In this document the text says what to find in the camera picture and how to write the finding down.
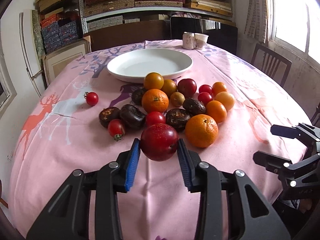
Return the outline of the large front orange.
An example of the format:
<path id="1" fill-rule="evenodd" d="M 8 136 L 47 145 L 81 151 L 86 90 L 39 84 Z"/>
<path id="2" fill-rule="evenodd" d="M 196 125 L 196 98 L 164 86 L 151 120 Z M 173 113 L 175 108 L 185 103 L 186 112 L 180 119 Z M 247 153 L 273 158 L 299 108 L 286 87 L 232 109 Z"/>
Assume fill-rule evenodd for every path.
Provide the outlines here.
<path id="1" fill-rule="evenodd" d="M 208 115 L 199 114 L 190 118 L 185 126 L 185 137 L 194 147 L 207 148 L 217 139 L 218 126 Z"/>

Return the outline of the large red plum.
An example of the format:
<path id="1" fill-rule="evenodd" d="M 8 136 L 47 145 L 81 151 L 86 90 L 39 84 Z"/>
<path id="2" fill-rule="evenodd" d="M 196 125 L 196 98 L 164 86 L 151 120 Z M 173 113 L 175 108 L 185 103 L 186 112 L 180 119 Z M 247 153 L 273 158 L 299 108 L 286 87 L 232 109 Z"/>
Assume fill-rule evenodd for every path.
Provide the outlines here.
<path id="1" fill-rule="evenodd" d="M 146 128 L 140 137 L 140 148 L 153 161 L 169 160 L 177 151 L 178 133 L 167 124 Z"/>

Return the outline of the cherry tomato with stem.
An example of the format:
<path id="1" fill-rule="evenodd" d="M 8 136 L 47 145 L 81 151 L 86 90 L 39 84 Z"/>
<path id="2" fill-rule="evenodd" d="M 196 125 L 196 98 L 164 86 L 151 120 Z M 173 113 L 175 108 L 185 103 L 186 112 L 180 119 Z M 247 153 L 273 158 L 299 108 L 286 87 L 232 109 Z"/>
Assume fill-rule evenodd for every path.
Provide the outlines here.
<path id="1" fill-rule="evenodd" d="M 108 132 L 115 141 L 120 141 L 125 135 L 125 127 L 120 119 L 113 119 L 108 124 Z"/>

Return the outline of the wooden chair right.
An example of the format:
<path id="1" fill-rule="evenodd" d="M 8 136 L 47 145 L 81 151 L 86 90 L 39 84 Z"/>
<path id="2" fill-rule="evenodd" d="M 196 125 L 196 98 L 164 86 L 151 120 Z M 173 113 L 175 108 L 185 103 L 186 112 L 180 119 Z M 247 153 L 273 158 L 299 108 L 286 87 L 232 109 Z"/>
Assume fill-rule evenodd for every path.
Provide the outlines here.
<path id="1" fill-rule="evenodd" d="M 259 53 L 259 51 L 263 52 L 263 61 L 261 64 L 260 71 L 268 75 L 270 78 L 273 79 L 275 77 L 276 72 L 278 71 L 278 68 L 281 64 L 285 65 L 284 74 L 280 81 L 280 86 L 283 88 L 291 70 L 292 62 L 287 58 L 283 57 L 282 55 L 276 53 L 275 51 L 272 51 L 271 49 L 263 46 L 262 44 L 257 43 L 253 51 L 251 65 L 254 65 L 255 59 L 257 58 L 257 54 Z"/>

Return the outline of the pink deer tablecloth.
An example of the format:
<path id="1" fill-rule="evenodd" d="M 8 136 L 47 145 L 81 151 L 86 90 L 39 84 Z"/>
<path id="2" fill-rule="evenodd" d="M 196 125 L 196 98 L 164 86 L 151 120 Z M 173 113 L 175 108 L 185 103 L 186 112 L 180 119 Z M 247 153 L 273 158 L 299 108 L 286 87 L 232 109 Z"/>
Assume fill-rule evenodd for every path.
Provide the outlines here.
<path id="1" fill-rule="evenodd" d="M 230 97 L 212 102 L 203 114 L 183 122 L 137 126 L 131 95 L 139 85 L 124 83 L 107 70 L 114 58 L 158 48 L 181 51 L 181 41 L 145 41 L 90 53 L 70 63 L 45 91 L 27 118 L 16 147 L 9 211 L 26 235 L 65 181 L 79 168 L 100 169 L 142 140 L 132 189 L 118 198 L 125 239 L 192 239 L 200 196 L 184 186 L 175 146 L 178 138 L 218 170 L 243 170 L 269 202 L 281 193 L 276 175 L 253 162 L 256 151 L 300 161 L 305 147 L 272 135 L 272 125 L 292 126 L 309 118 L 275 81 L 233 54 L 208 45 L 187 50 L 197 85 L 225 84 Z"/>

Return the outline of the lone cherry tomato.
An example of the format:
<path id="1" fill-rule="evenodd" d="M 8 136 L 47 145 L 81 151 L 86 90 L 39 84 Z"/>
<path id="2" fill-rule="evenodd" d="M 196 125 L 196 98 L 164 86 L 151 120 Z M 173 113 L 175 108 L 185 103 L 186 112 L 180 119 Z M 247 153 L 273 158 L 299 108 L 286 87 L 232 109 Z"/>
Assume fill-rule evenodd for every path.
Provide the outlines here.
<path id="1" fill-rule="evenodd" d="M 89 106 L 95 106 L 99 102 L 99 96 L 95 92 L 85 92 L 84 98 Z"/>

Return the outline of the yellow orange fruit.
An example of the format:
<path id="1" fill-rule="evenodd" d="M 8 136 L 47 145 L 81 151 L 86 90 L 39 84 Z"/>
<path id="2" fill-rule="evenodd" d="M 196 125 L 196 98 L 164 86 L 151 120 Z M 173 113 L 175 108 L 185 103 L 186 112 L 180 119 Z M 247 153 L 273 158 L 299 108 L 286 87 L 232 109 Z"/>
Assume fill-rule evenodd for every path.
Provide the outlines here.
<path id="1" fill-rule="evenodd" d="M 164 79 L 159 73 L 151 72 L 144 78 L 144 88 L 147 90 L 161 89 L 163 85 Z"/>

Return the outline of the white oval plate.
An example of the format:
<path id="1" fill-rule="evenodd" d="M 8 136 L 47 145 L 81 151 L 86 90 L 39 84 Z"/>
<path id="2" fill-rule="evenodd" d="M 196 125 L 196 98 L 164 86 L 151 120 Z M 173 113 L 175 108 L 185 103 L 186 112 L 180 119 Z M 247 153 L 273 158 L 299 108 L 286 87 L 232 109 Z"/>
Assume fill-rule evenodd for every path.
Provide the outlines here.
<path id="1" fill-rule="evenodd" d="M 180 51 L 171 49 L 141 49 L 116 56 L 107 64 L 108 72 L 120 81 L 143 83 L 151 72 L 164 79 L 182 76 L 193 66 L 193 59 Z"/>

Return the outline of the window curtain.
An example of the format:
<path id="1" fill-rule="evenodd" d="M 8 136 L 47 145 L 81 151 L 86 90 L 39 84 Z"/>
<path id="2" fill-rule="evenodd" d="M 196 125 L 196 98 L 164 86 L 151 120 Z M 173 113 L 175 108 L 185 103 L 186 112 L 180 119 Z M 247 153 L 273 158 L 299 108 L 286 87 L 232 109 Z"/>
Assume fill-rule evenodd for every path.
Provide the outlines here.
<path id="1" fill-rule="evenodd" d="M 249 0 L 244 34 L 268 44 L 271 37 L 273 0 Z"/>

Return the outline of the white paper cup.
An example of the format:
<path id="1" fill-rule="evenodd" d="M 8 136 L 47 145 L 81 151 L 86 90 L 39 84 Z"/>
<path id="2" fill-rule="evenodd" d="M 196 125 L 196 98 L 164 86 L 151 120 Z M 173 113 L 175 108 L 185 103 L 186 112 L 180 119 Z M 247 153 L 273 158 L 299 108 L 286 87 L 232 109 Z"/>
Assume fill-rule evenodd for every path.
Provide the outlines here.
<path id="1" fill-rule="evenodd" d="M 208 35 L 195 33 L 195 49 L 202 50 L 208 41 Z"/>

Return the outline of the framed picture beige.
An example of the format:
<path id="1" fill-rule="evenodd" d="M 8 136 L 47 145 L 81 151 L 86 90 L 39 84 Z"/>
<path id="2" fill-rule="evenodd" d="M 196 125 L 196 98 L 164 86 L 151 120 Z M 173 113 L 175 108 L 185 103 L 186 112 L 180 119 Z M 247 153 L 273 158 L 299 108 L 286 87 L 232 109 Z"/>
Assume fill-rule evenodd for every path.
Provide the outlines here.
<path id="1" fill-rule="evenodd" d="M 44 55 L 43 65 L 47 85 L 63 71 L 63 69 L 74 59 L 83 57 L 91 52 L 91 37 L 85 36 L 67 46 Z"/>

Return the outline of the white beverage can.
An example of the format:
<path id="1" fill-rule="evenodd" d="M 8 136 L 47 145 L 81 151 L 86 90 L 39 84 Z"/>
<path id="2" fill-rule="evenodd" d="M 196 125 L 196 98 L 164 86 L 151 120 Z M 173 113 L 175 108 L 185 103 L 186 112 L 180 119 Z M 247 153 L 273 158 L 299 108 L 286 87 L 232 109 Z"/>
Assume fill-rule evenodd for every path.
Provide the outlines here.
<path id="1" fill-rule="evenodd" d="M 195 34 L 190 32 L 184 32 L 182 38 L 182 47 L 187 50 L 193 50 L 195 48 Z"/>

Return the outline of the dark wooden cabinet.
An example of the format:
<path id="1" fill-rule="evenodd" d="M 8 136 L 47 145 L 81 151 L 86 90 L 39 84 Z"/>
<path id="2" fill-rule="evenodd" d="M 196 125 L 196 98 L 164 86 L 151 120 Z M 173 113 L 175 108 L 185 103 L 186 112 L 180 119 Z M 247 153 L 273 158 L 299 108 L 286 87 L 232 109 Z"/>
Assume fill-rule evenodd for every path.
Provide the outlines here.
<path id="1" fill-rule="evenodd" d="M 90 31 L 91 50 L 97 51 L 116 46 L 170 39 L 169 20 L 151 20 L 114 25 Z"/>

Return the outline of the metal shelf with boxes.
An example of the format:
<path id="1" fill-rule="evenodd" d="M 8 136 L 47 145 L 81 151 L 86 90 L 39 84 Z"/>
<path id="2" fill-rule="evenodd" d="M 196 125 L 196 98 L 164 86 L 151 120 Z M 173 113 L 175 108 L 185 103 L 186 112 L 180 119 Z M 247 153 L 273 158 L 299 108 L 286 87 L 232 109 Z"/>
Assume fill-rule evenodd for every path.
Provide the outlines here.
<path id="1" fill-rule="evenodd" d="M 234 22 L 234 0 L 36 0 L 41 20 L 74 10 L 84 34 L 121 23 L 138 22 L 157 14 L 159 20 L 172 15 L 207 17 Z"/>

